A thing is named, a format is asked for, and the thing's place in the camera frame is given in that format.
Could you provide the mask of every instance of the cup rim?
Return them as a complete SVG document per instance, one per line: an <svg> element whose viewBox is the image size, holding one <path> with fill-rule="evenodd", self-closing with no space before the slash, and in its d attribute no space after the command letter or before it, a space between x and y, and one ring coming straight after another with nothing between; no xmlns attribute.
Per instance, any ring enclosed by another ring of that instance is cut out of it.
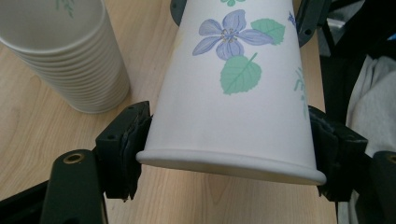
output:
<svg viewBox="0 0 396 224"><path fill-rule="evenodd" d="M70 81L60 81L60 80L53 80L50 78L45 78L42 77L43 80L46 82L56 85L57 89L62 90L62 91L67 91L70 93L75 93L75 94L80 94L82 92L86 91L92 91L98 89L100 86L103 84L107 83L108 81L118 78L117 75L118 73L113 74L112 76L108 76L107 74L111 73L114 68L117 68L116 65L112 65L111 68L108 68L106 71L104 71L101 76L96 78L94 81L92 81L91 78L85 78L85 79L79 79L79 80L70 80Z"/></svg>
<svg viewBox="0 0 396 224"><path fill-rule="evenodd" d="M77 100L73 100L75 105L82 104L82 105L100 105L103 101L113 100L122 94L125 89L128 89L127 85L122 86L121 88L116 88L109 92L103 92L99 94L92 94L90 97L80 98L78 97Z"/></svg>
<svg viewBox="0 0 396 224"><path fill-rule="evenodd" d="M48 77L48 78L55 78L55 79L75 79L75 78L79 78L79 77L84 77L87 74L90 74L92 71L97 71L99 69L103 69L104 67L108 66L109 64L113 63L113 61L111 61L112 59L114 60L114 54L106 54L103 56L101 59L105 59L103 60L104 63L100 63L100 64L95 64L95 63L90 63L90 64L85 64L82 65L80 67L77 67L75 69L69 69L66 71L60 71L60 70L56 70L56 69L43 69L40 68L38 66L34 66L32 64L27 63L34 71L37 72L37 74L40 77Z"/></svg>
<svg viewBox="0 0 396 224"><path fill-rule="evenodd" d="M102 103L100 103L98 105L94 105L95 108L93 108L93 106L89 104L80 105L80 104L74 104L73 102L70 102L68 99L65 100L72 108L82 113L87 113L87 114L105 113L117 107L120 104L120 102L122 102L126 98L130 89L131 87L129 86L129 84L126 85L125 89L120 90L117 99L112 99L111 101L109 101L109 102L113 102L113 104L103 105Z"/></svg>
<svg viewBox="0 0 396 224"><path fill-rule="evenodd" d="M107 44L104 48L90 50L91 57L86 55L83 56L82 59L75 59L74 62L59 62L59 63L42 63L35 62L32 60L24 59L23 60L37 69L37 71L43 71L46 73L58 73L58 74L68 74L70 72L74 72L77 70L85 70L85 68L92 67L93 64L96 64L98 61L102 61L108 54L113 54L112 51L115 51L114 44Z"/></svg>
<svg viewBox="0 0 396 224"><path fill-rule="evenodd" d="M107 11L106 11L106 4L104 0L100 0L101 6L102 6L102 15L100 17L99 22L97 25L91 29L86 35L84 35L81 39L70 43L68 45L55 48L55 49L27 49L27 48L21 48L17 45L11 44L8 41L6 41L2 36L0 36L0 41L3 42L6 46L11 48L14 51L17 51L22 54L29 54L31 56L55 56L55 55L60 55L64 54L68 51L71 51L75 48L78 48L79 46L82 46L85 42L89 41L102 27L104 24L104 21L106 20L107 17Z"/></svg>
<svg viewBox="0 0 396 224"><path fill-rule="evenodd" d="M279 183L322 185L326 182L326 176L316 167L233 153L151 148L137 153L136 159L146 165Z"/></svg>
<svg viewBox="0 0 396 224"><path fill-rule="evenodd" d="M76 50L68 50L64 53L59 53L57 55L33 55L27 52L17 51L15 49L11 49L15 54L17 54L20 58L24 60L37 62L37 63L61 63L66 61L72 61L77 57L81 57L87 54L87 51L93 49L94 46L100 44L104 41L105 38L109 38L108 35L104 35L101 30L105 30L101 28L98 30L98 33L95 34L94 38L90 39L87 44L82 45L80 48Z"/></svg>

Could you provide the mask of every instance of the white paper cup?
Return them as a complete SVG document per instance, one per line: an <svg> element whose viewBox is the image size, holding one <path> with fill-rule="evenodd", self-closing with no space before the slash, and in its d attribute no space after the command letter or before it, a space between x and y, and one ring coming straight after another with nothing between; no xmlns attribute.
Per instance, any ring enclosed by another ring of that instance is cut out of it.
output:
<svg viewBox="0 0 396 224"><path fill-rule="evenodd" d="M319 185L291 0L188 1L148 165Z"/></svg>
<svg viewBox="0 0 396 224"><path fill-rule="evenodd" d="M118 105L129 80L103 0L0 1L0 41L76 110Z"/></svg>

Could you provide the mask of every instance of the green leaf print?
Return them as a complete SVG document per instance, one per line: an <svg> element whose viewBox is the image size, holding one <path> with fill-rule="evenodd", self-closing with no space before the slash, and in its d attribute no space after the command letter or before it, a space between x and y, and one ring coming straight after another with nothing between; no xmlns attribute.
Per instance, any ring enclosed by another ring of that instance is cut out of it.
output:
<svg viewBox="0 0 396 224"><path fill-rule="evenodd" d="M285 26L279 22L271 19L261 19L253 21L250 25L251 28L271 36L274 39L273 45L282 43L283 35L285 34Z"/></svg>
<svg viewBox="0 0 396 224"><path fill-rule="evenodd" d="M253 62L257 53L251 59L245 56L234 56L227 60L221 70L221 87L224 94L231 95L243 91L250 91L259 83L262 69Z"/></svg>
<svg viewBox="0 0 396 224"><path fill-rule="evenodd" d="M235 0L220 0L222 3L227 3L227 6L235 6ZM245 2L245 0L236 0L237 2Z"/></svg>

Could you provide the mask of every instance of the screw hole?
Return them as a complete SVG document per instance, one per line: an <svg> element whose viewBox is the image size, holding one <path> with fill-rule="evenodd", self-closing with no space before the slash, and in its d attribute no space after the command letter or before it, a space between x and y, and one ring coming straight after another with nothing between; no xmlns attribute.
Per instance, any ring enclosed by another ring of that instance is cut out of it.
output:
<svg viewBox="0 0 396 224"><path fill-rule="evenodd" d="M306 35L312 35L312 30L307 29L307 30L305 30L304 34L306 34Z"/></svg>
<svg viewBox="0 0 396 224"><path fill-rule="evenodd" d="M67 157L65 157L64 163L74 164L74 163L80 162L82 160L84 160L84 154L74 153L74 154L71 154L71 155L68 155Z"/></svg>
<svg viewBox="0 0 396 224"><path fill-rule="evenodd" d="M111 135L109 135L109 136L107 137L107 139L108 139L108 140L116 139L116 135L111 134Z"/></svg>

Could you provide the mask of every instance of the paper cup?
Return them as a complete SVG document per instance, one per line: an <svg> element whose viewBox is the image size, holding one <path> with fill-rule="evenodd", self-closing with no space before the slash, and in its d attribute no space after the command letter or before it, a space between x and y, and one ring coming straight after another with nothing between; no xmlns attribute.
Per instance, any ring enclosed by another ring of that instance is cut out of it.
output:
<svg viewBox="0 0 396 224"><path fill-rule="evenodd" d="M76 110L105 112L129 91L103 0L4 0L0 31L0 40Z"/></svg>
<svg viewBox="0 0 396 224"><path fill-rule="evenodd" d="M316 167L291 0L188 1L148 165L293 184Z"/></svg>

